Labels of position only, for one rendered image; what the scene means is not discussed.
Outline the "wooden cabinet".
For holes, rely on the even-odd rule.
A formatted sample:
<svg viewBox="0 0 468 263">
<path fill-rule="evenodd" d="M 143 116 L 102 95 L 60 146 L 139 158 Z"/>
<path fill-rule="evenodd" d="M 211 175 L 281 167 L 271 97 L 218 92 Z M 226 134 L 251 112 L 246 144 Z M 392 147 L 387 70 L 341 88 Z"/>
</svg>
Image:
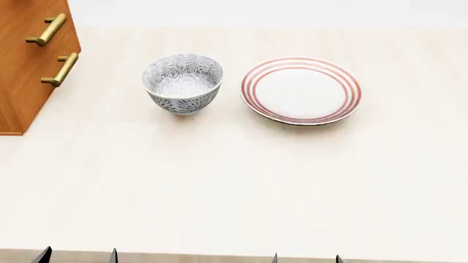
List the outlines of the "wooden cabinet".
<svg viewBox="0 0 468 263">
<path fill-rule="evenodd" d="M 67 15 L 46 46 L 26 43 L 48 27 L 45 18 Z M 0 135 L 23 135 L 53 93 L 41 78 L 56 76 L 59 56 L 81 52 L 67 0 L 0 0 Z"/>
</svg>

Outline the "white plate with red rings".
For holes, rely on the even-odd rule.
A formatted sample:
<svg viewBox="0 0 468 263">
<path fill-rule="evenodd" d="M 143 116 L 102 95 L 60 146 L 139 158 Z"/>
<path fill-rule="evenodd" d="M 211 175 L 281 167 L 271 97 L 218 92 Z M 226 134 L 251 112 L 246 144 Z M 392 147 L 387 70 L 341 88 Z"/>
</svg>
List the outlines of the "white plate with red rings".
<svg viewBox="0 0 468 263">
<path fill-rule="evenodd" d="M 275 58 L 250 69 L 241 81 L 244 103 L 264 118 L 318 126 L 348 118 L 362 90 L 342 67 L 317 58 Z"/>
</svg>

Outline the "grey floral ceramic bowl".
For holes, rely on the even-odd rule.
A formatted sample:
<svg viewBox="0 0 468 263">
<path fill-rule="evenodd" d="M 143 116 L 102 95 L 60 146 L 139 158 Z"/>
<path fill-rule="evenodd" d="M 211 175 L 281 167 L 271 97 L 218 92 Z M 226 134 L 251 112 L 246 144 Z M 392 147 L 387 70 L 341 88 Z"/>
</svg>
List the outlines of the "grey floral ceramic bowl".
<svg viewBox="0 0 468 263">
<path fill-rule="evenodd" d="M 193 115 L 219 93 L 224 71 L 218 61 L 199 54 L 176 54 L 150 63 L 141 76 L 146 93 L 174 115 Z"/>
</svg>

